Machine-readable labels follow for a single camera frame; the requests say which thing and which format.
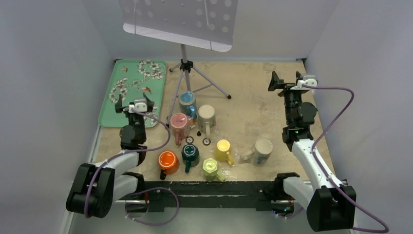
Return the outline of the pink ghost mug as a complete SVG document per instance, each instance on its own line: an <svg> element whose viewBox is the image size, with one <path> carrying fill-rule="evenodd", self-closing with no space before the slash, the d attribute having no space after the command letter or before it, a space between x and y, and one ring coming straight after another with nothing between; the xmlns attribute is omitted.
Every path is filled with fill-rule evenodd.
<svg viewBox="0 0 413 234"><path fill-rule="evenodd" d="M176 113L170 118L170 126L173 129L175 144L180 146L190 133L189 119L186 114Z"/></svg>

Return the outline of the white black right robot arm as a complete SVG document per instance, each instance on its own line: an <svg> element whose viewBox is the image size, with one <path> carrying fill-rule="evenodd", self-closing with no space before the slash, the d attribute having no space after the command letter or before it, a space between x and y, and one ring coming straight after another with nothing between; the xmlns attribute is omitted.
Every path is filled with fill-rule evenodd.
<svg viewBox="0 0 413 234"><path fill-rule="evenodd" d="M299 160L310 184L297 173L280 173L268 191L273 200L294 198L306 211L307 220L315 232L350 229L354 226L356 199L353 187L344 185L328 168L316 148L310 127L315 123L317 108L302 101L302 94L316 88L314 75L296 72L295 82L285 82L275 71L271 74L268 90L280 90L284 98L286 127L282 140Z"/></svg>

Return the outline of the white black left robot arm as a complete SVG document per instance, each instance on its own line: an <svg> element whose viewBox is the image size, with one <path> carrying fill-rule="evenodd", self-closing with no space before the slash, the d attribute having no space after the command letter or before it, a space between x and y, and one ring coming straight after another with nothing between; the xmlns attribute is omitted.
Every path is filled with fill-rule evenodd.
<svg viewBox="0 0 413 234"><path fill-rule="evenodd" d="M121 151L114 159L79 166L66 200L66 210L86 217L104 218L114 201L129 195L140 199L145 194L143 176L130 173L140 165L148 150L144 114L153 110L154 102L145 94L129 102L119 99L116 113L124 113L128 124L119 131Z"/></svg>

